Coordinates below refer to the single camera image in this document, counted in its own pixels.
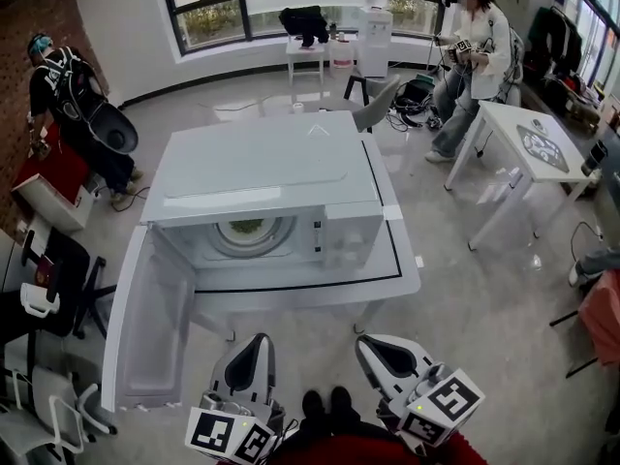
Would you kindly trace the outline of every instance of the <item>white stool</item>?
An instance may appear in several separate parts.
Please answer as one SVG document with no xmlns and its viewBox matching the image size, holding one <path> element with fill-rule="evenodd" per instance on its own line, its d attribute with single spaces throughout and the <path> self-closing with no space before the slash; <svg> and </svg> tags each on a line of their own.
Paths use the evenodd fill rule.
<svg viewBox="0 0 620 465">
<path fill-rule="evenodd" d="M 289 36 L 287 43 L 287 61 L 289 62 L 289 86 L 293 86 L 293 76 L 309 76 L 319 75 L 321 85 L 323 85 L 323 62 L 326 55 L 326 46 L 322 43 L 315 42 L 309 48 L 301 47 L 301 40 L 294 40 Z M 319 60 L 319 71 L 304 71 L 303 73 L 295 72 L 295 59 L 301 57 L 301 61 Z"/>
</svg>

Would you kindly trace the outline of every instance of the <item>red cloth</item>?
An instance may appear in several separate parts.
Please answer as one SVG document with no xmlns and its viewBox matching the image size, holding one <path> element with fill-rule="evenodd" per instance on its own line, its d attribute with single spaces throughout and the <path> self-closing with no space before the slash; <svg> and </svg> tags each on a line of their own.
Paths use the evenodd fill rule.
<svg viewBox="0 0 620 465">
<path fill-rule="evenodd" d="M 620 270 L 608 270 L 579 307 L 602 364 L 620 362 Z"/>
<path fill-rule="evenodd" d="M 488 465 L 458 433 L 437 449 L 426 450 L 442 465 Z M 342 435 L 288 452 L 268 465 L 420 465 L 420 461 L 399 443 Z"/>
<path fill-rule="evenodd" d="M 36 156 L 26 160 L 13 187 L 33 175 L 40 174 L 52 188 L 74 204 L 79 187 L 88 177 L 88 166 L 73 148 L 60 139 L 60 130 L 55 122 L 47 130 L 46 142 L 51 148 L 49 155 L 44 160 L 39 160 Z"/>
</svg>

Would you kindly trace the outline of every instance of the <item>black t-shirt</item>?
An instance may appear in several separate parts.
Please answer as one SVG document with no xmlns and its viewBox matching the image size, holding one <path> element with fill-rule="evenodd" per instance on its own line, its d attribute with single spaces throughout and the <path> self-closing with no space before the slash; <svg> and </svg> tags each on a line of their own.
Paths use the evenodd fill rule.
<svg viewBox="0 0 620 465">
<path fill-rule="evenodd" d="M 77 58 L 84 60 L 77 48 L 69 46 L 69 49 Z M 51 60 L 61 67 L 64 66 L 64 56 L 60 48 L 50 53 L 46 60 Z M 34 72 L 30 78 L 30 111 L 33 117 L 46 113 L 46 110 L 49 109 L 54 120 L 59 124 L 67 120 L 57 109 L 57 100 L 54 94 L 57 85 L 58 73 L 44 67 L 40 67 Z"/>
</svg>

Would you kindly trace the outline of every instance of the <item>microwave door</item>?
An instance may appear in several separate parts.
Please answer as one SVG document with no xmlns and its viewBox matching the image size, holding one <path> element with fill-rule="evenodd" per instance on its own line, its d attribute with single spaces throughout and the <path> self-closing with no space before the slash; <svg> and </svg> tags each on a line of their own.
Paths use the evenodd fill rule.
<svg viewBox="0 0 620 465">
<path fill-rule="evenodd" d="M 156 228 L 137 226 L 120 272 L 104 355 L 102 406 L 180 401 L 195 272 Z"/>
</svg>

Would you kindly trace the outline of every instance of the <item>baseboard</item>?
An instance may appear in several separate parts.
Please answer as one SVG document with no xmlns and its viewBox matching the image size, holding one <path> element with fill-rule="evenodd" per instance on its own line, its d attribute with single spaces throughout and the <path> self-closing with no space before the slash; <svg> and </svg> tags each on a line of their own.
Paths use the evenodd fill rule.
<svg viewBox="0 0 620 465">
<path fill-rule="evenodd" d="M 295 67 L 298 69 L 310 69 L 312 67 L 316 67 L 317 62 L 302 62 L 295 64 Z M 329 62 L 324 63 L 325 68 L 329 68 Z M 398 65 L 399 69 L 424 69 L 426 64 L 418 64 L 413 62 L 389 62 L 389 66 L 393 67 L 394 65 Z M 144 95 L 137 96 L 126 102 L 123 102 L 118 109 L 123 110 L 127 107 L 130 107 L 135 104 L 139 104 L 140 102 L 144 102 L 146 100 L 150 100 L 152 98 L 157 98 L 162 95 L 166 95 L 168 93 L 172 93 L 174 91 L 179 91 L 185 88 L 191 88 L 193 86 L 199 86 L 201 84 L 207 84 L 208 82 L 221 81 L 223 79 L 232 79 L 232 78 L 240 78 L 242 76 L 252 76 L 255 74 L 263 74 L 263 73 L 276 73 L 280 71 L 286 71 L 288 69 L 287 64 L 278 64 L 275 66 L 263 66 L 263 67 L 255 67 L 252 69 L 242 69 L 240 71 L 232 71 L 230 73 L 216 74 L 214 76 L 206 76 L 199 77 L 197 79 L 192 79 L 191 81 L 179 82 L 178 84 L 174 84 L 173 86 L 168 86 L 166 88 L 158 89 L 155 91 L 151 91 L 150 93 L 146 93 Z"/>
</svg>

